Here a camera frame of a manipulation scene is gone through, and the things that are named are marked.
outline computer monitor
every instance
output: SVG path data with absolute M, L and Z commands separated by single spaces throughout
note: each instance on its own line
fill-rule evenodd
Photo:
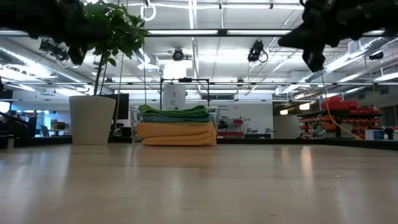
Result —
M 129 119 L 129 94 L 112 94 L 112 95 L 101 95 L 110 99 L 116 100 L 113 111 L 113 119 L 116 119 L 116 112 L 118 111 L 118 99 L 119 99 L 119 112 L 118 119 Z

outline table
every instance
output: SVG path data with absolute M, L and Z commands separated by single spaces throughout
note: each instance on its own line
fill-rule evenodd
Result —
M 49 129 L 49 132 L 54 132 L 55 136 L 59 136 L 60 131 L 69 132 L 67 129 Z

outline shelf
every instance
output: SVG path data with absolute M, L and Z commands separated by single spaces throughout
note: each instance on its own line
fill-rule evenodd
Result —
M 320 110 L 320 111 L 314 111 L 310 113 L 304 113 L 304 114 L 298 114 L 297 117 L 299 118 L 307 118 L 311 116 L 317 116 L 317 115 L 327 115 L 328 110 Z M 381 114 L 374 114 L 374 113 L 358 113 L 358 114 L 351 114 L 349 113 L 348 110 L 330 110 L 330 114 L 337 115 L 340 118 L 371 118 L 371 117 L 377 117 L 381 116 Z

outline folded towel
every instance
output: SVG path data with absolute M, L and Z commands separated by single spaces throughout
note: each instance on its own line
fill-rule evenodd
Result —
M 175 122 L 209 122 L 214 120 L 214 116 L 212 114 L 204 115 L 204 116 L 196 116 L 196 117 L 170 117 L 170 116 L 158 116 L 158 115 L 149 115 L 142 117 L 144 122 L 152 122 L 152 123 L 175 123 Z
M 147 138 L 142 143 L 146 146 L 216 146 L 217 137 L 215 130 L 212 130 L 209 133 L 189 136 Z
M 161 141 L 197 141 L 210 138 L 213 132 L 206 132 L 203 134 L 192 134 L 189 136 L 161 136 L 161 137 L 151 137 L 145 138 L 142 142 L 161 142 Z
M 146 123 L 137 125 L 137 134 L 145 138 L 164 136 L 189 136 L 214 131 L 213 123 Z
M 181 117 L 193 118 L 198 116 L 208 116 L 209 114 L 206 107 L 202 105 L 187 110 L 157 110 L 148 105 L 141 105 L 139 107 L 139 111 L 141 116 L 143 117 L 156 115 L 156 116 L 168 116 L 168 117 L 177 117 L 177 118 Z

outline yellow cable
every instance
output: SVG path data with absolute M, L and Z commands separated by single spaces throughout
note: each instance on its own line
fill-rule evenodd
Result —
M 326 108 L 327 108 L 327 110 L 328 110 L 328 114 L 329 114 L 329 117 L 330 117 L 331 121 L 332 121 L 335 125 L 337 125 L 340 129 L 343 129 L 343 130 L 345 130 L 347 133 L 349 133 L 350 135 L 354 136 L 354 138 L 362 140 L 359 136 L 356 136 L 355 134 L 351 133 L 351 131 L 349 131 L 348 129 L 342 127 L 340 124 L 338 124 L 338 123 L 331 117 L 330 110 L 329 110 L 329 105 L 328 105 L 328 100 L 327 100 L 327 98 L 328 98 L 328 96 L 327 96 L 327 94 L 328 94 L 328 88 L 325 86 L 325 81 L 323 80 L 323 75 L 321 75 L 321 77 L 322 77 L 322 84 L 323 84 L 323 87 L 324 87 L 324 89 L 325 89 L 325 103 L 326 103 Z

